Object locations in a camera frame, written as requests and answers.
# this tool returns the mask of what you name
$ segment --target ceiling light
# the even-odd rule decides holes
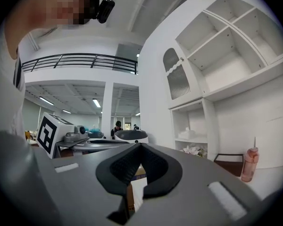
[[[98,100],[97,100],[97,99],[92,99],[92,100],[93,100],[93,102],[95,103],[95,105],[96,105],[98,108],[100,108],[100,104],[99,104]]]
[[[47,103],[48,103],[48,104],[50,104],[50,105],[53,105],[53,103],[52,103],[52,102],[49,102],[48,100],[44,99],[43,97],[39,97],[39,99],[41,99],[41,100],[43,100],[43,101],[47,102]]]

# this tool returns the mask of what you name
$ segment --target black railing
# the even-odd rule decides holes
[[[24,72],[42,68],[61,68],[61,67],[90,67],[106,68],[116,71],[137,74],[137,61],[111,55],[101,54],[59,54],[46,56],[22,63]]]

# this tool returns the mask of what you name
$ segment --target pink bottle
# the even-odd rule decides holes
[[[247,150],[247,153],[244,155],[244,167],[241,175],[241,180],[243,182],[250,182],[253,179],[257,163],[259,161],[259,152],[256,147],[256,138],[255,138],[255,147]]]

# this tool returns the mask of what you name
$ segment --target person wearing black cap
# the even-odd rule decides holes
[[[58,25],[80,25],[90,19],[107,20],[112,0],[20,0],[0,27],[0,130],[25,139],[22,105],[25,81],[18,53],[30,31]]]
[[[123,128],[121,128],[121,126],[122,126],[122,123],[120,121],[117,121],[115,123],[115,127],[111,130],[112,140],[115,140],[114,133],[116,133],[119,130],[123,130]]]

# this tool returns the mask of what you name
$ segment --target balcony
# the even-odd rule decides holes
[[[41,57],[22,63],[25,73],[55,68],[97,68],[138,74],[137,61],[101,54],[72,53]]]

